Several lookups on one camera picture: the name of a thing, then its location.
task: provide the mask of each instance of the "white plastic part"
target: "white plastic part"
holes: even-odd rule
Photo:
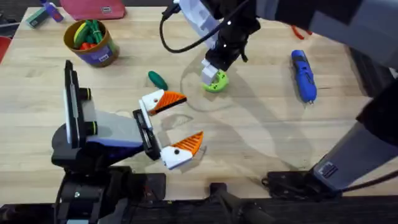
[[[87,142],[116,147],[140,147],[142,145],[142,138],[134,118],[98,110],[95,110],[94,114],[95,118],[91,117],[88,120],[97,121],[98,134],[87,136]]]
[[[139,107],[141,109],[142,115],[144,117],[145,123],[147,125],[147,128],[150,131],[152,131],[153,130],[152,123],[150,122],[149,115],[148,115],[147,109],[145,107],[145,104],[142,100],[138,100],[138,103],[139,103]]]
[[[64,107],[63,109],[65,110],[65,124],[67,127],[67,140],[68,143],[70,144],[72,142],[71,137],[70,137],[70,123],[69,123],[69,111],[68,111],[68,97],[67,97],[67,91],[63,90],[63,103]]]
[[[201,71],[201,80],[204,84],[211,85],[211,83],[216,78],[218,69],[212,66],[211,63],[206,59],[203,59],[201,63],[203,66],[205,66]]]
[[[163,95],[164,90],[157,90],[151,94],[143,96],[142,101],[144,102],[147,111],[153,110]]]
[[[220,23],[200,0],[177,0],[177,2],[180,4],[181,11],[187,21],[201,37],[207,35]],[[217,39],[218,32],[205,41],[207,47],[213,49]]]
[[[190,161],[193,157],[190,151],[172,146],[163,148],[160,156],[166,167],[170,170]]]

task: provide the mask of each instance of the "cylindrical container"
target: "cylindrical container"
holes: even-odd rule
[[[100,21],[98,21],[98,25],[103,36],[102,41],[98,43],[97,46],[88,50],[79,50],[74,48],[73,37],[77,29],[84,22],[86,21],[75,22],[67,29],[63,36],[65,45],[72,52],[77,54],[77,56],[94,67],[105,67],[110,65],[119,56],[119,47],[113,43],[111,34]]]

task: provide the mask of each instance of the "green egg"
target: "green egg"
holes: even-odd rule
[[[167,86],[166,82],[164,79],[156,72],[150,71],[148,72],[149,79],[152,81],[152,83],[155,84],[157,88],[160,88],[162,90],[168,90],[169,87]]]

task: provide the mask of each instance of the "label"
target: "label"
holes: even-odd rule
[[[113,52],[109,48],[109,46],[105,45],[103,48],[97,50],[96,52],[80,54],[78,56],[90,65],[96,65],[109,59],[112,54]]]
[[[108,6],[108,7],[102,7],[101,11],[103,14],[107,14],[107,13],[112,13],[112,9]]]
[[[318,170],[318,173],[321,174],[324,178],[330,178],[336,171],[338,171],[337,166],[335,166],[331,162],[326,162],[321,169]]]

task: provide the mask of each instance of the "black mount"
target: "black mount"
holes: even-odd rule
[[[162,200],[165,174],[133,174],[130,167],[114,166],[92,175],[66,172],[55,211],[61,224],[68,220],[99,219],[113,213],[123,198],[134,202]]]
[[[288,220],[276,220],[268,215],[253,200],[243,200],[227,192],[224,183],[210,184],[210,197],[217,197],[221,206],[226,210],[228,223],[248,224],[291,224]]]
[[[57,220],[62,224],[76,219],[97,223],[113,213],[123,198],[142,202],[165,197],[165,174],[133,174],[128,166],[110,167],[119,159],[112,160],[109,155],[123,150],[119,147],[88,142],[84,148],[72,149],[65,125],[55,132],[52,147],[53,164],[65,170],[55,206]],[[143,150],[140,147],[124,156]]]
[[[311,173],[311,170],[269,172],[262,184],[272,198],[283,200],[321,201],[341,197]]]

